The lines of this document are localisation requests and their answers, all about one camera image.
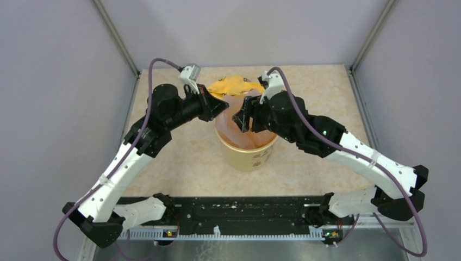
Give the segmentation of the yellow printed wrapper bag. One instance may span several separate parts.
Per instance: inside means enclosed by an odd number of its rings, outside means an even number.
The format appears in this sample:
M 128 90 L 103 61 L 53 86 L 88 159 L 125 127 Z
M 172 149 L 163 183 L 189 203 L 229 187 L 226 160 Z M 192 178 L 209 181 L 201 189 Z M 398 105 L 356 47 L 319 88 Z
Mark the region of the yellow printed wrapper bag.
M 260 94 L 264 92 L 264 88 L 259 84 L 250 81 L 240 75 L 225 76 L 218 79 L 207 87 L 207 90 L 214 97 L 222 99 L 225 95 L 236 96 L 241 95 L 251 90 L 256 90 Z

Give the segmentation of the yellow trash bin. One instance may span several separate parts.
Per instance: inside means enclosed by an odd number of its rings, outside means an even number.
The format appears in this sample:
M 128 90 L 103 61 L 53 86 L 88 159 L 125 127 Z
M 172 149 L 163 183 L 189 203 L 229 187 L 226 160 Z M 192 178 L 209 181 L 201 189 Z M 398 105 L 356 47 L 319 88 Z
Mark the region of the yellow trash bin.
M 228 165 L 240 171 L 261 168 L 269 159 L 277 140 L 277 135 L 268 130 L 243 133 L 232 120 L 232 116 L 240 110 L 244 97 L 259 95 L 255 89 L 236 96 L 225 95 L 223 99 L 229 108 L 215 119 L 215 131 L 223 158 Z

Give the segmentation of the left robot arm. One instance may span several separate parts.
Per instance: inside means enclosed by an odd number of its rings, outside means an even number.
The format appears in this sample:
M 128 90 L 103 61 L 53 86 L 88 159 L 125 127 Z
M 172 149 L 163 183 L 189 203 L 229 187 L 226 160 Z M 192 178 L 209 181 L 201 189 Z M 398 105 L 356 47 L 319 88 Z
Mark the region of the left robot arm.
M 112 245 L 123 232 L 136 226 L 149 222 L 169 225 L 175 219 L 174 201 L 162 193 L 130 204 L 120 204 L 119 200 L 141 170 L 172 140 L 174 129 L 195 118 L 212 121 L 229 107 L 202 84 L 197 93 L 188 85 L 184 92 L 186 97 L 181 98 L 172 84 L 149 87 L 146 114 L 131 126 L 112 163 L 80 204 L 69 202 L 64 206 L 63 213 L 98 247 Z

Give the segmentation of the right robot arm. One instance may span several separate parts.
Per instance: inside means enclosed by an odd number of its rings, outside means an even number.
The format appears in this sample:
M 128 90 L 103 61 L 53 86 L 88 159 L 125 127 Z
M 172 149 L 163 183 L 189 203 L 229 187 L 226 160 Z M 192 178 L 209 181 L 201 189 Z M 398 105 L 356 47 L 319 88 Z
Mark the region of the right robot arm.
M 299 150 L 349 167 L 373 183 L 363 190 L 325 194 L 319 207 L 322 222 L 333 224 L 351 214 L 368 213 L 408 221 L 423 209 L 425 194 L 420 188 L 428 180 L 428 168 L 389 159 L 330 117 L 310 115 L 302 98 L 294 100 L 300 114 L 286 91 L 271 99 L 247 96 L 232 120 L 242 132 L 270 131 Z

